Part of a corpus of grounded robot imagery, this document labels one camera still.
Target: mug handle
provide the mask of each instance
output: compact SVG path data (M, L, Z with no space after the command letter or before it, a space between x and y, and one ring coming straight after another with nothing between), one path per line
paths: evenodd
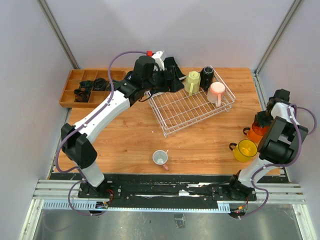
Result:
M164 167L166 171L169 171L169 167L166 164L163 164L162 167Z
M192 95L192 91L194 90L194 83L190 84L190 89L189 89L189 96Z
M218 94L218 100L215 101L215 105L216 105L217 107L220 107L220 106L221 106L221 94Z
M237 146L237 144L236 144L236 143L234 143L234 142L232 142L232 143L230 143L230 144L229 144L229 148L230 148L230 150L231 150L231 151L233 151L233 150L234 150L234 148L232 148L231 146L235 146L235 147L236 147L236 146Z
M242 132L244 135L247 135L246 131L250 131L250 127L245 127Z

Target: gray floor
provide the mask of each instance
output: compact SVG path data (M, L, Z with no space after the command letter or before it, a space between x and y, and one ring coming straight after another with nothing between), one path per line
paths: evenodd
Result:
M110 211L100 217L71 210L42 213L35 240L301 240L291 205L266 205L243 220L226 213L186 213L185 226L172 212Z

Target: black mug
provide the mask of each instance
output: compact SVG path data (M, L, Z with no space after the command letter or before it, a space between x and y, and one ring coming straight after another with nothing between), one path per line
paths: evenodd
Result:
M212 84L214 76L214 69L211 66L204 67L200 72L200 88L208 91L210 85Z

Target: metal corner post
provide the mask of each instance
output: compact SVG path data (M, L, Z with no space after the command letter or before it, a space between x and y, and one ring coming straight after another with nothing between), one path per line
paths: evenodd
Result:
M291 22L292 18L294 17L295 13L297 12L298 8L301 6L303 1L304 0L294 0L292 2L292 4L291 4L288 12L286 13L282 23L280 24L278 30L276 31L271 43L267 47L267 49L266 49L265 53L263 54L263 57L261 58L256 70L254 71L254 73L256 75L258 75L261 72L261 70L263 69L263 67L265 66L270 54L275 49L281 36L283 35L285 30L287 29L289 23Z
M68 44L67 44L67 41L65 40L56 20L55 20L55 17L54 15L52 14L49 6L48 6L48 3L46 0L37 0L39 6L41 7L41 10L43 12L43 14L45 15L47 21L49 22L50 26L52 27L52 30L56 36L56 38L58 39L59 43L61 44L67 58L69 59L72 67L74 69L79 69L79 65L74 57L74 55L72 54Z

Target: green mug handle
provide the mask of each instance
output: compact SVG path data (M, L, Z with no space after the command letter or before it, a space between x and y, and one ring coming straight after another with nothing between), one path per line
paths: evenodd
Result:
M230 150L231 150L231 151L233 151L233 150L234 150L234 148L232 148L231 146L235 146L235 147L236 147L236 146L237 146L237 144L236 144L236 143L234 143L234 142L232 142L232 143L230 143L230 144L229 144L229 148L230 148Z
M247 135L246 131L250 131L250 127L245 127L242 132L244 135Z
M194 83L191 83L190 84L190 89L189 89L189 96L191 96L192 95L192 91L194 90Z

